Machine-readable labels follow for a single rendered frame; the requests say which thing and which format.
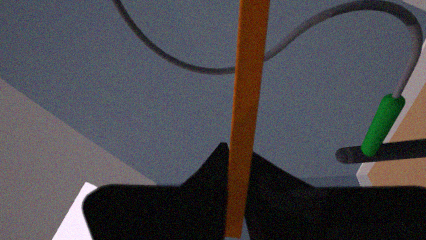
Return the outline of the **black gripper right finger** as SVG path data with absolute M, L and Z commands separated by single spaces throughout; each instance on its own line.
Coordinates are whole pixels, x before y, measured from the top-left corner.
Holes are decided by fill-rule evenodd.
M 244 218 L 250 240 L 324 240 L 337 225 L 426 222 L 426 188 L 314 187 L 253 152 Z

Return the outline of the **orange rectangular bar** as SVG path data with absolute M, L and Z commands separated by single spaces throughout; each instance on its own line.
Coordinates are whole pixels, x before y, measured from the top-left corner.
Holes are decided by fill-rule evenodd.
M 240 0 L 225 237 L 241 238 L 247 201 L 270 0 Z

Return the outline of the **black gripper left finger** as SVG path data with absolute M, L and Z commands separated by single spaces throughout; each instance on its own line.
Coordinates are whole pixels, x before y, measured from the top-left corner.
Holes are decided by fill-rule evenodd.
M 229 148 L 221 142 L 179 186 L 108 184 L 81 212 L 92 240 L 225 240 Z

